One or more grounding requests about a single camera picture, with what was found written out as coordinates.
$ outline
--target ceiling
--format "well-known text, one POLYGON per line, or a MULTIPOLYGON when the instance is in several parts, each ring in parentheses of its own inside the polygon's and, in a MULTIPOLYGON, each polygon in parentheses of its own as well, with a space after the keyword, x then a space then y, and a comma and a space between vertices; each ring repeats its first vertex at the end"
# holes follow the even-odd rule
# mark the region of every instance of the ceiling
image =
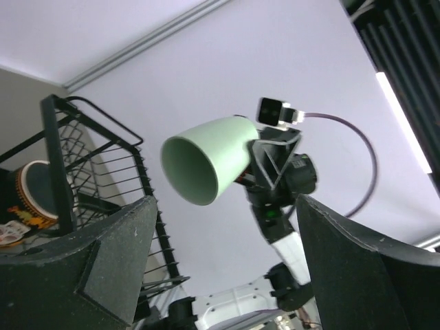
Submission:
POLYGON ((0 1, 0 66, 62 84, 201 2, 0 1))

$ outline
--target black wire rack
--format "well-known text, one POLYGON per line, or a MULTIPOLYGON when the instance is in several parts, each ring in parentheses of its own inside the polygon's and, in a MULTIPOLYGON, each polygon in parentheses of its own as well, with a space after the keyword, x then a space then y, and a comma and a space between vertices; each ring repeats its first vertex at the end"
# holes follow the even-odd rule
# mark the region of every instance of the black wire rack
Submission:
MULTIPOLYGON (((81 97, 59 98, 51 95, 41 101, 41 114, 43 131, 0 155, 0 167, 11 157, 44 140, 50 162, 49 172, 58 223, 26 239, 23 244, 1 249, 0 254, 4 256, 14 256, 29 247, 81 230, 142 196, 153 196, 154 190, 139 147, 144 140, 138 134, 81 97), (94 115, 106 120, 110 126, 117 127, 118 132, 123 132, 128 138, 122 138, 92 119, 72 101, 84 102, 96 111, 94 115), (85 137, 90 138, 91 135, 95 136, 95 141, 102 141, 98 148, 90 149, 90 144, 85 142, 85 137)), ((1 174, 6 173, 5 170, 0 171, 0 181, 1 174)), ((166 271, 166 274, 162 280, 142 283, 138 306, 148 304, 152 297, 189 279, 179 273, 178 262, 173 255, 160 211, 157 214, 153 242, 157 242, 158 248, 146 253, 161 258, 163 265, 148 269, 145 278, 159 270, 166 271)))

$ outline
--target curved cable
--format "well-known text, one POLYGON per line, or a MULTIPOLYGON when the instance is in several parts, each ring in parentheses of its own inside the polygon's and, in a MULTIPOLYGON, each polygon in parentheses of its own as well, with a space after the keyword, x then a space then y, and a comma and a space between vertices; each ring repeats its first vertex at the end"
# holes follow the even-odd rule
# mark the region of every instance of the curved cable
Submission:
POLYGON ((373 195, 374 190, 376 189, 377 178, 379 175, 378 174, 379 173, 379 169, 378 169, 379 166, 377 163, 377 155, 376 155, 376 152, 374 151, 373 145, 371 144, 371 142, 367 138, 367 136, 360 129, 358 129, 355 125, 351 124, 350 122, 347 122, 345 119, 339 118, 336 115, 327 115, 325 113, 306 113, 305 117, 306 118, 322 118, 322 119, 328 119, 328 120, 333 120, 335 122, 339 122, 339 123, 349 127, 353 131, 355 131, 361 137, 362 141, 364 141, 366 147, 368 148, 368 151, 371 156, 371 162, 373 165, 373 176, 370 181, 370 186, 368 187, 368 190, 367 190, 365 196, 361 199, 360 203, 356 207, 354 207, 354 209, 352 209, 350 212, 348 212, 345 215, 345 217, 350 218, 353 215, 356 215, 366 205, 366 203, 370 200, 371 196, 373 195))

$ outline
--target purple cable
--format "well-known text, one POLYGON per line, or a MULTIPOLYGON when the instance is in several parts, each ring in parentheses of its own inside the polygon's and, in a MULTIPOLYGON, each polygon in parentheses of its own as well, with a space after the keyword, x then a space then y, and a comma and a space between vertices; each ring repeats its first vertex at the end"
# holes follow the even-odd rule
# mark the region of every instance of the purple cable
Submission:
POLYGON ((355 131, 361 137, 362 141, 364 141, 366 147, 368 148, 368 151, 371 156, 371 162, 373 163, 373 177, 371 178, 370 186, 368 187, 368 190, 364 198, 362 198, 360 203, 354 209, 352 209, 350 212, 348 212, 345 215, 345 217, 351 218, 353 215, 356 215, 365 206, 365 204, 370 200, 371 196, 373 195, 374 190, 376 189, 379 166, 377 164, 377 156, 376 156, 376 152, 374 151, 373 145, 371 144, 370 140, 365 136, 365 134, 363 134, 363 132, 360 129, 358 129, 355 125, 335 115, 327 115, 325 113, 305 113, 305 118, 322 118, 322 119, 333 120, 335 122, 340 122, 341 124, 355 131))

